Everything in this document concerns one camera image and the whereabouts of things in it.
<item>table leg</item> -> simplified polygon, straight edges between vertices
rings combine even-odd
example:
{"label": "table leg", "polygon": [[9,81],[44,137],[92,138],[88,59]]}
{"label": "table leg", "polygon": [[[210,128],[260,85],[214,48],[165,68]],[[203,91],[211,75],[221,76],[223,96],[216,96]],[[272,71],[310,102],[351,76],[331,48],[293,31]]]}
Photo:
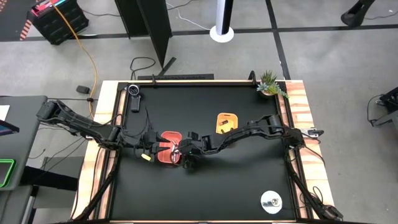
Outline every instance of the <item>table leg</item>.
{"label": "table leg", "polygon": [[20,185],[38,185],[76,191],[78,187],[78,179],[67,175],[56,174],[42,169],[25,166]]}

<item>computer screen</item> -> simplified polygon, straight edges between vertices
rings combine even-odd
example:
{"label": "computer screen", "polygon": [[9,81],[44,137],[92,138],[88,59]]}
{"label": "computer screen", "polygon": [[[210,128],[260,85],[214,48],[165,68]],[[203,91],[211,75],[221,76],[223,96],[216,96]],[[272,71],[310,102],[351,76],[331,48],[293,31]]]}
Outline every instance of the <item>computer screen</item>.
{"label": "computer screen", "polygon": [[15,127],[12,124],[9,124],[5,121],[0,120],[0,136],[4,136],[7,134],[18,133],[19,128]]}

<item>orange plate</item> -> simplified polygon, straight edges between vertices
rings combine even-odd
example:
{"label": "orange plate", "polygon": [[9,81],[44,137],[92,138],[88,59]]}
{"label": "orange plate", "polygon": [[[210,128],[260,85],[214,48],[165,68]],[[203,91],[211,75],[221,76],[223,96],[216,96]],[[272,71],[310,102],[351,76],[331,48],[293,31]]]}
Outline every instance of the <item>orange plate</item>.
{"label": "orange plate", "polygon": [[232,129],[238,128],[238,116],[232,113],[220,113],[217,116],[216,133],[227,133]]}
{"label": "orange plate", "polygon": [[[159,152],[157,154],[157,159],[160,162],[172,164],[173,162],[170,160],[170,155],[171,155],[172,151],[174,151],[176,148],[174,143],[178,145],[182,139],[182,135],[176,131],[165,131],[162,133],[162,137],[166,138],[167,140],[170,140],[170,142],[161,142],[159,144],[159,146],[160,147],[169,147],[170,149]],[[175,161],[180,160],[180,154],[176,154],[175,156],[177,156]]]}

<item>gray floor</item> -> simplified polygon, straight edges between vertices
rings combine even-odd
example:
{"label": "gray floor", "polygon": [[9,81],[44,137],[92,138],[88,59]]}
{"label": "gray floor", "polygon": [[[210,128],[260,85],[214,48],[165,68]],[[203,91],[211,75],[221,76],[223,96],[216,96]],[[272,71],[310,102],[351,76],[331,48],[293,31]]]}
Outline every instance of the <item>gray floor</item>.
{"label": "gray floor", "polygon": [[[98,3],[79,0],[82,8],[94,13],[118,13],[113,1]],[[168,0],[176,6],[186,0]],[[279,27],[343,26],[341,13],[355,0],[273,0]],[[215,0],[193,1],[180,8],[181,15],[204,27],[215,22]],[[398,10],[393,0],[378,0],[368,17],[391,14]],[[169,11],[173,30],[197,30],[181,21],[176,10]],[[118,17],[90,17],[84,34],[123,33]],[[398,15],[364,24],[398,24]],[[236,0],[231,26],[234,28],[271,26],[265,1]],[[30,36],[40,35],[34,29]],[[284,52],[292,79],[304,80],[316,126],[325,130],[322,153],[333,198],[345,220],[396,223],[398,219],[398,133],[389,124],[372,128],[366,121],[370,97],[398,86],[398,30],[351,30],[331,32],[281,33]],[[156,58],[149,38],[83,40],[99,71],[98,91],[103,80],[126,80],[134,57]],[[93,71],[86,55],[73,40],[60,46],[47,42],[0,43],[0,95],[47,95],[77,98],[77,85],[91,86]],[[214,73],[216,79],[246,79],[251,70],[261,73],[272,69],[282,78],[282,70],[273,35],[236,34],[227,44],[216,44],[208,35],[172,37],[166,60],[177,61],[166,74]],[[138,61],[134,66],[147,65]],[[157,74],[159,64],[138,72]],[[76,112],[88,114],[84,101],[68,101]],[[371,116],[383,109],[371,107]],[[44,156],[52,156],[76,137],[63,131],[39,131],[31,156],[46,149],[43,156],[28,161],[40,167]],[[72,156],[84,156],[85,147]],[[37,223],[62,221],[70,208],[43,211]]]}

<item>metal bracket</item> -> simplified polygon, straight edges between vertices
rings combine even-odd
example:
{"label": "metal bracket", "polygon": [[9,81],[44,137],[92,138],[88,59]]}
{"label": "metal bracket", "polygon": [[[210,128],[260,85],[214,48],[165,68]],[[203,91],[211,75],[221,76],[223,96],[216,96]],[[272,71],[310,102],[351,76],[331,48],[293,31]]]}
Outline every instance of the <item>metal bracket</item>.
{"label": "metal bracket", "polygon": [[319,138],[324,131],[323,130],[317,130],[316,128],[299,128],[299,130],[304,133],[305,138]]}

